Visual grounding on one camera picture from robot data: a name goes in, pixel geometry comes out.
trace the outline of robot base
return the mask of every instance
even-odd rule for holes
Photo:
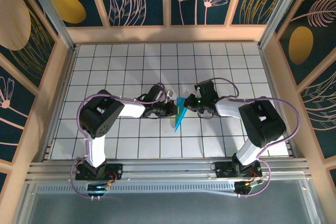
[[[98,167],[92,167],[89,163],[84,161],[84,164],[77,166],[75,180],[117,180],[122,176],[122,164],[107,164],[106,161]]]
[[[259,161],[244,166],[239,162],[236,154],[233,155],[232,161],[216,162],[214,165],[217,178],[253,178],[254,173],[262,177]]]

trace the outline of yellow circle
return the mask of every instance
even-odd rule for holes
[[[299,26],[294,30],[289,39],[289,58],[296,64],[302,64],[309,57],[313,48],[314,37],[311,30]]]
[[[78,24],[85,20],[84,6],[78,0],[51,0],[58,14],[66,22]]]
[[[15,51],[24,48],[31,26],[29,9],[23,0],[1,0],[0,45]]]

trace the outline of mounting plate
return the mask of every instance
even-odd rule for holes
[[[112,176],[114,176],[113,173],[115,173],[117,175],[117,180],[120,180],[122,176],[122,164],[106,164],[105,172],[111,174]],[[97,179],[89,169],[87,169],[83,164],[79,164],[77,166],[76,180],[111,180],[111,176],[109,174],[104,174],[103,178]]]
[[[216,162],[214,165],[217,178],[251,178],[254,177],[254,174],[250,169],[258,176],[262,176],[259,161],[255,161],[254,164],[248,167],[241,167],[232,161]]]

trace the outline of blue triangular object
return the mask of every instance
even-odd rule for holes
[[[177,107],[179,108],[179,113],[175,116],[175,131],[179,128],[181,121],[187,112],[187,108],[183,106],[185,98],[178,97],[177,98]]]

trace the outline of white tile floor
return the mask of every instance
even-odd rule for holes
[[[256,44],[124,44],[82,45],[72,73],[64,109],[52,145],[51,159],[84,156],[85,144],[76,112],[85,97],[106,89],[128,98],[140,96],[159,81],[173,99],[194,93],[194,84],[213,77],[233,80],[241,98],[271,96]],[[219,96],[234,93],[216,80]],[[178,158],[232,156],[246,140],[235,118],[200,119],[187,111],[177,132],[175,118],[117,119],[106,135],[107,158]],[[288,156],[285,143],[265,155]]]

